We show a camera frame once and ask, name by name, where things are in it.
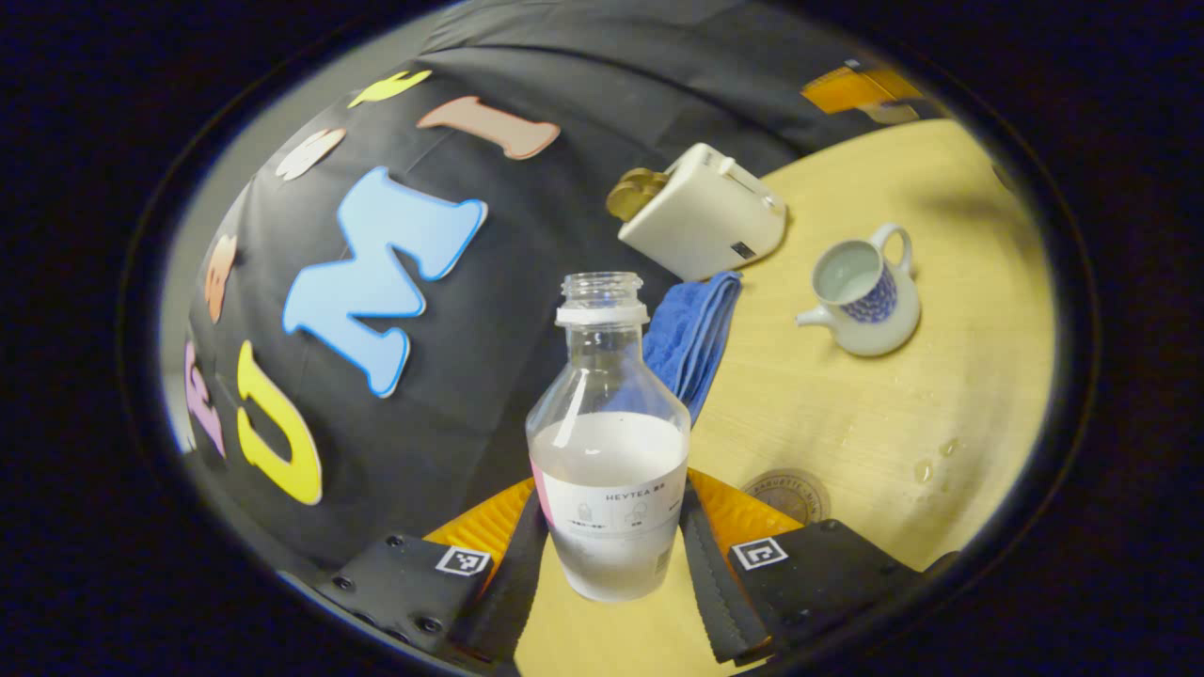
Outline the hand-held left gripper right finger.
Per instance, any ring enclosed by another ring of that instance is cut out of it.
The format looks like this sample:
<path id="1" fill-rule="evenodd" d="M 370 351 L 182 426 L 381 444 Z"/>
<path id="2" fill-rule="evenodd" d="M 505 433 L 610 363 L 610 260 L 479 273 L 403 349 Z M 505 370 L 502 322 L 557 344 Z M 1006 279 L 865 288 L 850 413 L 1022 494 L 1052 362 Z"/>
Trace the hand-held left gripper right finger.
<path id="1" fill-rule="evenodd" d="M 696 469 L 680 526 L 706 637 L 715 660 L 737 666 L 808 650 L 956 558 L 911 569 L 840 520 L 805 526 Z"/>

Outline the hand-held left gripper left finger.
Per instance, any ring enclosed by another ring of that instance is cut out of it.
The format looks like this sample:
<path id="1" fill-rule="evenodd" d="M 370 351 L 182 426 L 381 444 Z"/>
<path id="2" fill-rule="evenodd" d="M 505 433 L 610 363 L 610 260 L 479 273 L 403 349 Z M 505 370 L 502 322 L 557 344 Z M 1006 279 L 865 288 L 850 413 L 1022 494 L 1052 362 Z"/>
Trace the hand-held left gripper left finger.
<path id="1" fill-rule="evenodd" d="M 315 588 L 388 642 L 477 675 L 515 675 L 547 526 L 523 479 L 424 537 L 394 531 Z"/>

